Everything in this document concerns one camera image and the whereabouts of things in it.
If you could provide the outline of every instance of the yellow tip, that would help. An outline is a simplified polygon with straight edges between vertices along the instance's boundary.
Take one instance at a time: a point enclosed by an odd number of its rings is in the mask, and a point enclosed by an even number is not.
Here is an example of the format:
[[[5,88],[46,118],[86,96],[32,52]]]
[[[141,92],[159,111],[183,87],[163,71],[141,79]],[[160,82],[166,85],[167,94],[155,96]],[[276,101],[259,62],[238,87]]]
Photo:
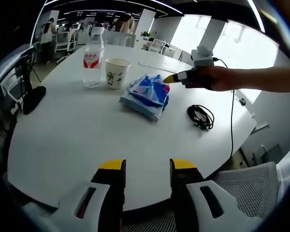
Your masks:
[[[168,76],[163,80],[164,83],[169,84],[169,83],[174,83],[174,78],[173,75]]]

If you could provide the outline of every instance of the table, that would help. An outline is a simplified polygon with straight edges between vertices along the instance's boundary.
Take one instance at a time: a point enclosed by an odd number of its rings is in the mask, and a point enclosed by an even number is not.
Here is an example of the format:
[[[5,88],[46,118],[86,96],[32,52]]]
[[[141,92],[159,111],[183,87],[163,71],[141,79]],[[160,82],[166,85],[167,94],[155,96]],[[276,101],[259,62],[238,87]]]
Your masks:
[[[82,81],[83,49],[59,64],[43,81],[46,96],[27,116],[18,118],[8,158],[8,180],[26,195],[50,206],[81,182],[89,182],[100,164],[126,159],[124,210],[170,198],[170,158],[192,161],[208,177],[231,152],[230,92],[185,89],[172,84],[169,105],[157,123],[125,108],[118,101],[124,87],[94,89]],[[191,66],[154,52],[107,45],[104,58],[132,63],[125,87],[144,73],[170,73],[138,62],[183,71]],[[201,104],[215,115],[214,128],[201,131],[186,113]],[[247,109],[235,100],[234,151],[255,127]]]

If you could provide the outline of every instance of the plastic water bottle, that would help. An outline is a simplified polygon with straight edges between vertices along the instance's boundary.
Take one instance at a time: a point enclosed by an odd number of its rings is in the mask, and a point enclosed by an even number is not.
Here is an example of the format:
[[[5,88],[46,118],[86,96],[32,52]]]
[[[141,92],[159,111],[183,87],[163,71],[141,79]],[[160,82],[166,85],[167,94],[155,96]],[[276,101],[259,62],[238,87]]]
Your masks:
[[[84,84],[89,88],[96,87],[101,82],[104,54],[103,32],[103,27],[93,27],[91,37],[84,49]]]

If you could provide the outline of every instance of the window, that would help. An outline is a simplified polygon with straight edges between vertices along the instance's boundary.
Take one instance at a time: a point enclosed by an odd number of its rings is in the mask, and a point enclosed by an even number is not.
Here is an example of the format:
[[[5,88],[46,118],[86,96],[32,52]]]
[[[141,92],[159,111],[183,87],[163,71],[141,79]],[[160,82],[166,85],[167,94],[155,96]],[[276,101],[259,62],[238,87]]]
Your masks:
[[[179,22],[171,45],[191,54],[191,50],[199,45],[210,20],[210,16],[185,15]]]
[[[229,21],[225,24],[213,53],[229,68],[269,68],[275,63],[278,44],[250,27]],[[241,91],[251,103],[261,93],[261,90],[256,89],[241,89]]]

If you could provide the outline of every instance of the desk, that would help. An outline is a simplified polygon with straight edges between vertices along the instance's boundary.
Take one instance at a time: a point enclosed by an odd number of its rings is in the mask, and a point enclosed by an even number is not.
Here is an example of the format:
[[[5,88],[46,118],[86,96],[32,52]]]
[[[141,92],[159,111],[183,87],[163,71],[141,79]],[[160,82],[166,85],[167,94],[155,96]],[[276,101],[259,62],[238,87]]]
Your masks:
[[[208,177],[228,160],[231,152],[230,92],[185,89],[171,85],[169,105],[157,123],[123,107],[124,88],[84,87],[83,49],[59,64],[43,81],[46,96],[16,124],[8,158],[8,180],[26,195],[58,207],[60,197],[81,182],[90,182],[100,164],[126,159],[124,210],[170,198],[170,158],[187,159]],[[140,66],[145,62],[178,72],[191,66],[154,52],[107,45],[104,59],[124,58],[132,63],[125,87],[144,73],[170,73]],[[186,110],[201,104],[215,115],[214,128],[201,131]],[[256,123],[235,100],[234,151]]]

